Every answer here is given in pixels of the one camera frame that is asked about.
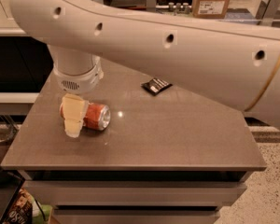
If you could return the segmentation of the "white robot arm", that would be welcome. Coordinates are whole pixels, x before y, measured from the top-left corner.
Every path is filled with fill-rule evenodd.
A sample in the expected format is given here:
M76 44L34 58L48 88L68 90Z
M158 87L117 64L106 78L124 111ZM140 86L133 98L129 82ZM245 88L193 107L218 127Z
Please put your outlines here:
M101 57L245 112L280 130L280 28L174 17L95 0L9 0L48 44L66 91L86 93Z

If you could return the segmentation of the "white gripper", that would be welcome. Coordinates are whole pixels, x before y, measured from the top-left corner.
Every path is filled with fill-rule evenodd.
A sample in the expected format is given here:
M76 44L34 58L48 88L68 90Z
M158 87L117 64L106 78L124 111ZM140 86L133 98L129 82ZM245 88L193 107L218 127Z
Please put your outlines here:
M87 100L74 94L89 93L104 76L98 56L91 57L91 64L91 70L81 75L66 75L56 67L53 68L58 85L63 91L69 92L63 97L62 112L65 133L72 138L79 137L89 105Z

